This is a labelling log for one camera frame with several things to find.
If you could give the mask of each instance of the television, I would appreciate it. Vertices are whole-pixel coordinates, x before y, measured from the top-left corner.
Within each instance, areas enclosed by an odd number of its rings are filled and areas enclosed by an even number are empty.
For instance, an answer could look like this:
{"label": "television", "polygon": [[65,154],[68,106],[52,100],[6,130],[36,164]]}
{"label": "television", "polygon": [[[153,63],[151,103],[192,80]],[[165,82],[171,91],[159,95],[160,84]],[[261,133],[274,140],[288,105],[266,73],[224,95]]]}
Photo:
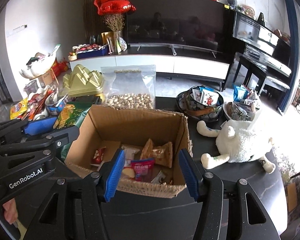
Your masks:
{"label": "television", "polygon": [[128,44],[173,44],[223,52],[230,13],[212,0],[129,0]]}

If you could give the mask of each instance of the person's hand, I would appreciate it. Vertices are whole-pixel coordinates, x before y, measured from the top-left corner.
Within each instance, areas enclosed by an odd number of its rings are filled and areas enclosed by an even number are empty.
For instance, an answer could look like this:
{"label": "person's hand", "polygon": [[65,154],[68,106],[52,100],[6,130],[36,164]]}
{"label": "person's hand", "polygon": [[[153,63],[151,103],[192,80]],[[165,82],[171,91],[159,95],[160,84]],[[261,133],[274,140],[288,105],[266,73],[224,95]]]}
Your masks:
{"label": "person's hand", "polygon": [[11,225],[17,221],[18,218],[18,211],[16,206],[16,201],[13,198],[9,200],[7,203],[3,204],[2,207],[4,208],[4,218],[7,222]]}

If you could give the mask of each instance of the yellow snack bag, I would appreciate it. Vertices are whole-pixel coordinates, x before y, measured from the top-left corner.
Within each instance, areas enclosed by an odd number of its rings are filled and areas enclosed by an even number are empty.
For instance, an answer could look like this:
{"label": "yellow snack bag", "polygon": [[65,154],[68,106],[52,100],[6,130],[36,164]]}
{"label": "yellow snack bag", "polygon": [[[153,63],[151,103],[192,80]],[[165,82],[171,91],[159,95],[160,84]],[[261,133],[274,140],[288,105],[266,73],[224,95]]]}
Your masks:
{"label": "yellow snack bag", "polygon": [[10,120],[15,119],[19,115],[25,113],[27,109],[28,109],[28,98],[25,98],[10,108]]}

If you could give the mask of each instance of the plush toy leg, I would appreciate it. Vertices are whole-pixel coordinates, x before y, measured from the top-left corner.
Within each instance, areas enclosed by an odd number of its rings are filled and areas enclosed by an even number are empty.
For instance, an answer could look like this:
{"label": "plush toy leg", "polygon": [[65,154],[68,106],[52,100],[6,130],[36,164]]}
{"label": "plush toy leg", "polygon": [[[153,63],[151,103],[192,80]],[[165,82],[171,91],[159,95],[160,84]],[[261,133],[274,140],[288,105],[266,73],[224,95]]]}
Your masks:
{"label": "plush toy leg", "polygon": [[223,163],[226,163],[230,159],[230,154],[223,154],[217,157],[211,157],[210,154],[205,153],[201,155],[202,166],[209,170],[214,167],[217,167]]}
{"label": "plush toy leg", "polygon": [[206,137],[218,137],[220,130],[210,129],[206,126],[204,121],[199,121],[197,123],[197,131]]}
{"label": "plush toy leg", "polygon": [[267,173],[272,173],[275,170],[275,164],[272,163],[267,159],[267,157],[264,155],[261,158],[259,158],[259,161],[261,162],[263,168]]}

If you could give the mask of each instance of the red foil balloon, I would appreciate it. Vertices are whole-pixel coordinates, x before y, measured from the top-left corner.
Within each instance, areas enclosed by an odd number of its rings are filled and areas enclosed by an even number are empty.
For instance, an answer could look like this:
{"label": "red foil balloon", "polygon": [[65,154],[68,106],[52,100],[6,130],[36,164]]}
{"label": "red foil balloon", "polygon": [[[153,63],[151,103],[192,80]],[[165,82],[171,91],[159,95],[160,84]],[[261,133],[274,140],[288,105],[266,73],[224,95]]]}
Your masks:
{"label": "red foil balloon", "polygon": [[128,0],[94,0],[98,15],[107,13],[126,13],[135,11],[136,8]]}

